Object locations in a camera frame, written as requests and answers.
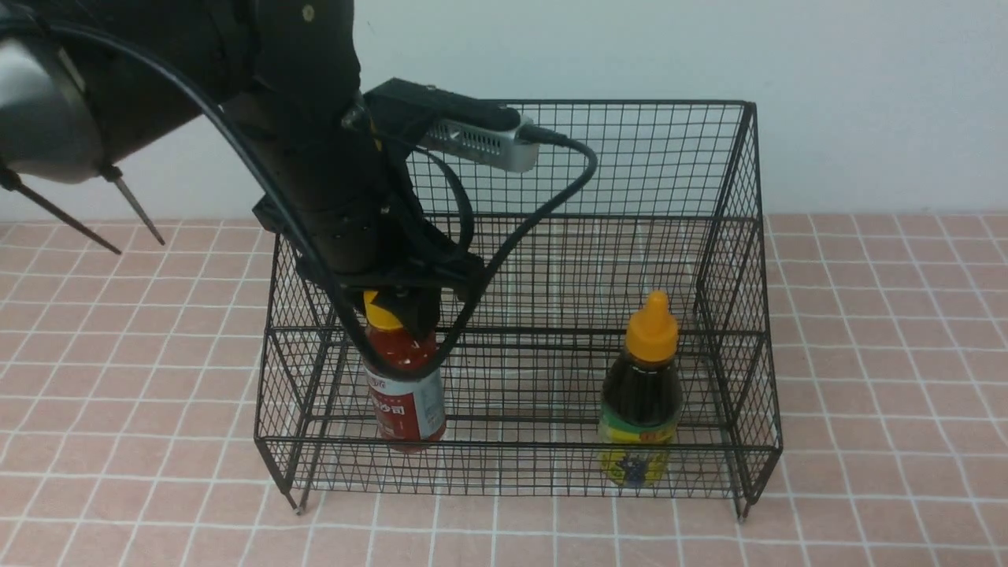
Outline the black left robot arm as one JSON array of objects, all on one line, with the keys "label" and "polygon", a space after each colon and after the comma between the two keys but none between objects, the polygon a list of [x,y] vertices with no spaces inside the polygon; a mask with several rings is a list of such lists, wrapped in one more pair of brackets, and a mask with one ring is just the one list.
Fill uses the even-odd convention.
[{"label": "black left robot arm", "polygon": [[469,251],[458,178],[444,171],[461,215],[451,238],[425,219],[407,159],[438,147],[442,126],[497,141],[521,118],[408,80],[362,92],[354,20],[352,1],[4,1],[2,186],[91,235],[23,176],[122,184],[120,161],[205,116],[263,187],[256,216],[343,320],[374,291],[425,337],[451,290],[464,301],[454,340],[489,268]]}]

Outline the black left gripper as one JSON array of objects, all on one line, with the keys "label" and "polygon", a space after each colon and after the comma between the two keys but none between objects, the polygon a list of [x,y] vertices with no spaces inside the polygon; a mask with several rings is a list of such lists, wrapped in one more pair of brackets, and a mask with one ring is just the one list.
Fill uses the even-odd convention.
[{"label": "black left gripper", "polygon": [[323,184],[294,189],[288,198],[317,248],[316,261],[272,198],[260,198],[253,213],[295,251],[296,272],[319,288],[331,280],[357,304],[366,288],[393,288],[391,312],[415,339],[435,333],[443,288],[469,300],[484,274],[484,259],[426,220],[417,197],[400,187]]}]

